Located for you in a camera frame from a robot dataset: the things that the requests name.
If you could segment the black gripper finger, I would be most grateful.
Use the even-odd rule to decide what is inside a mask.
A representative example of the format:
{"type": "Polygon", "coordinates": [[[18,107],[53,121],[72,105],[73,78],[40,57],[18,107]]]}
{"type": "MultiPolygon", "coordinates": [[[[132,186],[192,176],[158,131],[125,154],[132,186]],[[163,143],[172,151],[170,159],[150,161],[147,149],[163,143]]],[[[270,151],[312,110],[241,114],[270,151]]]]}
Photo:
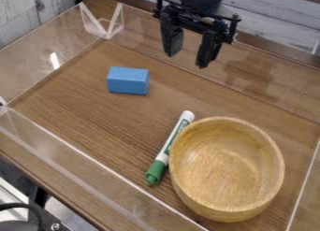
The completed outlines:
{"type": "Polygon", "coordinates": [[[196,66],[199,68],[204,68],[214,61],[221,46],[221,35],[218,32],[212,30],[206,31],[198,47],[196,66]]]}
{"type": "Polygon", "coordinates": [[[160,13],[159,29],[163,51],[168,57],[172,57],[182,49],[183,31],[176,17],[168,12],[160,13]]]}

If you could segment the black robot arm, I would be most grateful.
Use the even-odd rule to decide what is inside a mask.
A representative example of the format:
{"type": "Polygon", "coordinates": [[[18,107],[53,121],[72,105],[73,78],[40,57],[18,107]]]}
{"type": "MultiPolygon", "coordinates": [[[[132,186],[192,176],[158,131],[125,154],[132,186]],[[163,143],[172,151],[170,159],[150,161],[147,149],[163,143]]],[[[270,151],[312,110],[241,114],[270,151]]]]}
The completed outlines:
{"type": "Polygon", "coordinates": [[[156,0],[152,16],[159,20],[163,52],[168,57],[182,50],[183,30],[202,35],[195,65],[204,68],[217,58],[222,44],[231,44],[239,15],[221,0],[156,0]]]}

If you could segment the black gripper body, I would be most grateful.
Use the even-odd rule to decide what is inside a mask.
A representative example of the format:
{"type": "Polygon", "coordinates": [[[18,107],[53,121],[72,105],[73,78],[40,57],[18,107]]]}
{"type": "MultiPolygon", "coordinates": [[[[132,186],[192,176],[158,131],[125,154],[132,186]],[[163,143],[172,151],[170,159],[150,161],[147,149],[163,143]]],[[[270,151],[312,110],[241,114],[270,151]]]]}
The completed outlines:
{"type": "Polygon", "coordinates": [[[180,27],[200,34],[214,29],[222,34],[223,43],[234,42],[241,17],[222,5],[222,0],[156,0],[154,17],[164,11],[176,17],[180,27]]]}

